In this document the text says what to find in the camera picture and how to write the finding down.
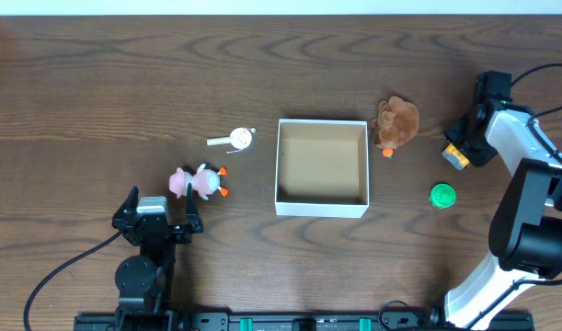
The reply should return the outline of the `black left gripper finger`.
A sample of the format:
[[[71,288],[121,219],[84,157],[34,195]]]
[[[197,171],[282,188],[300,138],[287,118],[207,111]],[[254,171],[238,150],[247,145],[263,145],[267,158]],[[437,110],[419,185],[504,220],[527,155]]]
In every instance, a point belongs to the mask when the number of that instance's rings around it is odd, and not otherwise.
[[[187,197],[185,215],[189,224],[199,224],[200,214],[196,202],[193,198],[193,188],[191,184],[187,185]]]
[[[139,189],[133,186],[125,201],[120,205],[113,215],[114,221],[126,221],[131,215],[136,213],[138,204]]]

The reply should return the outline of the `yellow grey toy truck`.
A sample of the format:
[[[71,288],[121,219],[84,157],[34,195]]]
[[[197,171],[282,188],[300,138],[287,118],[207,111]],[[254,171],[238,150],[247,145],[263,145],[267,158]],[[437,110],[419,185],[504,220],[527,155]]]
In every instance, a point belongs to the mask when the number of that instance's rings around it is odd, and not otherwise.
[[[464,156],[452,143],[442,151],[442,156],[457,170],[464,170],[470,165],[469,159]]]

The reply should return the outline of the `pink white pig figurine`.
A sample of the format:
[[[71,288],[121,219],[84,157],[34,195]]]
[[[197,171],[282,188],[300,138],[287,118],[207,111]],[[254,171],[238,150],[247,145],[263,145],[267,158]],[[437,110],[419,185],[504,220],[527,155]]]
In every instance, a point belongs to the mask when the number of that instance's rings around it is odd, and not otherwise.
[[[177,198],[190,196],[190,193],[188,193],[189,187],[204,200],[208,200],[209,196],[216,191],[226,197],[229,194],[229,189],[221,184],[221,177],[226,174],[227,169],[225,167],[211,170],[205,164],[201,164],[194,175],[178,167],[175,173],[169,177],[168,186]]]

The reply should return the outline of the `green round toy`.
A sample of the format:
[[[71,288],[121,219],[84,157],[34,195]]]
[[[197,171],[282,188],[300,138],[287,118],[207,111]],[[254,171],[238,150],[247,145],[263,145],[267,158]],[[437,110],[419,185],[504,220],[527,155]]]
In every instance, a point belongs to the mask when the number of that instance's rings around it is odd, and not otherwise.
[[[451,185],[447,183],[438,183],[432,187],[429,199],[433,207],[438,209],[447,209],[455,204],[457,196]]]

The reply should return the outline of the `brown plush toy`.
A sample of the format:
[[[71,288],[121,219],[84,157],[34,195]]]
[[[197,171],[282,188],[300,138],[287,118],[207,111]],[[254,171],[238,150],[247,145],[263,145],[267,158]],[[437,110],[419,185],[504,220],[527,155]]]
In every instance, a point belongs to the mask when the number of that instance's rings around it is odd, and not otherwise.
[[[392,158],[395,150],[419,132],[419,108],[398,96],[383,100],[377,117],[371,120],[372,140],[383,157]]]

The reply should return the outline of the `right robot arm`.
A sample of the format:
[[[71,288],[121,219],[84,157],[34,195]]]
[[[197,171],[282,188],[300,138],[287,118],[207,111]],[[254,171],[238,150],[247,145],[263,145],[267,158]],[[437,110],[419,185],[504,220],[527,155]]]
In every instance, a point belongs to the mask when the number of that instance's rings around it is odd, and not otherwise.
[[[562,285],[562,153],[539,114],[512,101],[510,74],[476,77],[470,110],[444,137],[459,170],[499,156],[511,181],[493,216],[486,257],[444,296],[442,324],[464,330],[523,330],[503,309],[534,286]]]

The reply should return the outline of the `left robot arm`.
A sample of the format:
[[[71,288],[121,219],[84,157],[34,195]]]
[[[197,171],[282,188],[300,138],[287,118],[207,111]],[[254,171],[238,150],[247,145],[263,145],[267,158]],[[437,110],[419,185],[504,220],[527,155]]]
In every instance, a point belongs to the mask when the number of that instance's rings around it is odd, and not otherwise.
[[[182,225],[169,223],[164,196],[139,198],[132,188],[112,218],[111,225],[131,245],[140,248],[118,266],[115,283],[120,292],[119,309],[128,314],[156,314],[170,302],[176,263],[176,246],[189,244],[192,236],[203,231],[203,224],[192,186],[187,186],[185,216]]]

